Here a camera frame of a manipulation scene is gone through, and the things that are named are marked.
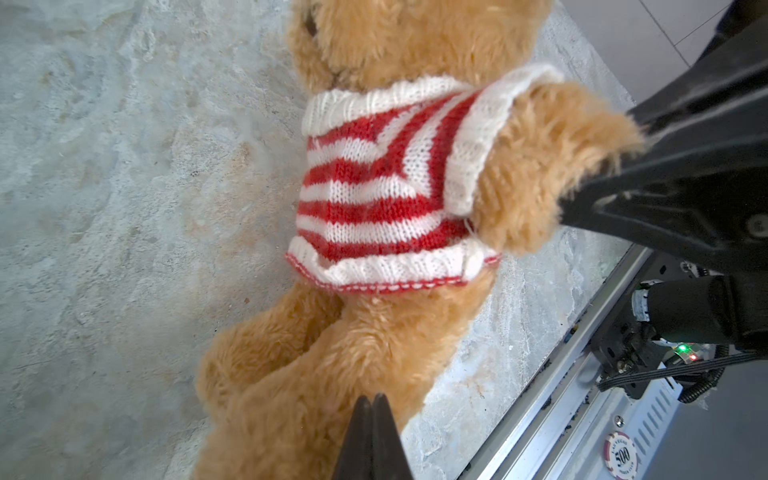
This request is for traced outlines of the tan plush teddy bear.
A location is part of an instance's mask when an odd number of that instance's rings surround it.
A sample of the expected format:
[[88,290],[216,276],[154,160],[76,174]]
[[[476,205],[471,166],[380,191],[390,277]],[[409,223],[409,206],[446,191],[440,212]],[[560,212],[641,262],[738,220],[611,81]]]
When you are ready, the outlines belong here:
[[[297,1],[288,45],[309,100],[425,77],[482,88],[534,64],[551,8]],[[499,253],[495,264],[465,284],[390,293],[327,290],[293,267],[297,281],[271,308],[216,335],[197,381],[214,427],[194,478],[328,479],[359,397],[384,394],[398,428],[421,410],[490,295],[502,255],[537,251],[557,229],[564,197],[643,147],[630,117],[562,76],[514,100],[479,175],[469,224]]]

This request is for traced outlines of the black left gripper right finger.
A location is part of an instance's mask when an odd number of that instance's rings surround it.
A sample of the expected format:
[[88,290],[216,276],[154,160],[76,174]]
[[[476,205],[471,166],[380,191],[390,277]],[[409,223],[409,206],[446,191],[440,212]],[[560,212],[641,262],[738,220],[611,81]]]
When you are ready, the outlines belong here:
[[387,397],[377,394],[372,409],[372,479],[413,480]]

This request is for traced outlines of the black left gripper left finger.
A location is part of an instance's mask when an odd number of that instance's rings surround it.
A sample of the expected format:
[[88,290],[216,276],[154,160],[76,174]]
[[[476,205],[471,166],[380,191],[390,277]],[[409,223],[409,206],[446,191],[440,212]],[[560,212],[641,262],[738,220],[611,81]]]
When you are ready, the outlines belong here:
[[355,403],[333,480],[370,480],[373,468],[373,407],[366,396]]

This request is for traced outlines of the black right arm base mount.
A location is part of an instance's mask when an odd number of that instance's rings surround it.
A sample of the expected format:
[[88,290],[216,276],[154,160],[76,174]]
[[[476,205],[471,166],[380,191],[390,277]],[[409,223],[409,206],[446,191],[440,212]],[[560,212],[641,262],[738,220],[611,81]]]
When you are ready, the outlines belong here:
[[655,371],[666,367],[689,365],[712,360],[716,356],[713,344],[657,344],[643,331],[643,323],[634,313],[632,298],[650,284],[663,281],[711,280],[720,275],[696,264],[668,254],[653,253],[640,268],[616,305],[590,340],[590,349],[602,365],[600,379]]

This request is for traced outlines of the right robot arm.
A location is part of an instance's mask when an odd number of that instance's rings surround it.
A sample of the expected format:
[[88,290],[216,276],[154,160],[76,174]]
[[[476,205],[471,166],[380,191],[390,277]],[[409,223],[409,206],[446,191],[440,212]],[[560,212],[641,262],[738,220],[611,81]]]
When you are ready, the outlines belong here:
[[632,109],[648,146],[562,204],[565,225],[708,270],[637,293],[670,342],[767,346],[767,9],[736,1],[702,56]]

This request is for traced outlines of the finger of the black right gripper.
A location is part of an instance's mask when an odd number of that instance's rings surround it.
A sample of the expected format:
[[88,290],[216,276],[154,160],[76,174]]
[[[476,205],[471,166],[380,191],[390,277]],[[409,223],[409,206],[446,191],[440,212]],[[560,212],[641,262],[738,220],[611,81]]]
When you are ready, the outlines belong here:
[[565,225],[723,273],[767,267],[767,15],[730,11],[704,56],[632,110],[649,143],[562,204]]

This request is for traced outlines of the knitted american flag sweater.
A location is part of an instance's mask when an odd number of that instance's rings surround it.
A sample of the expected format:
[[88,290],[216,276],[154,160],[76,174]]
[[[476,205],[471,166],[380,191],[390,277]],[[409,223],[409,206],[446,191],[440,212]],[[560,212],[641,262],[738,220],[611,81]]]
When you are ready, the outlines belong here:
[[337,292],[473,280],[500,257],[469,224],[494,140],[519,95],[562,79],[555,67],[532,64],[482,88],[440,76],[311,98],[290,264]]

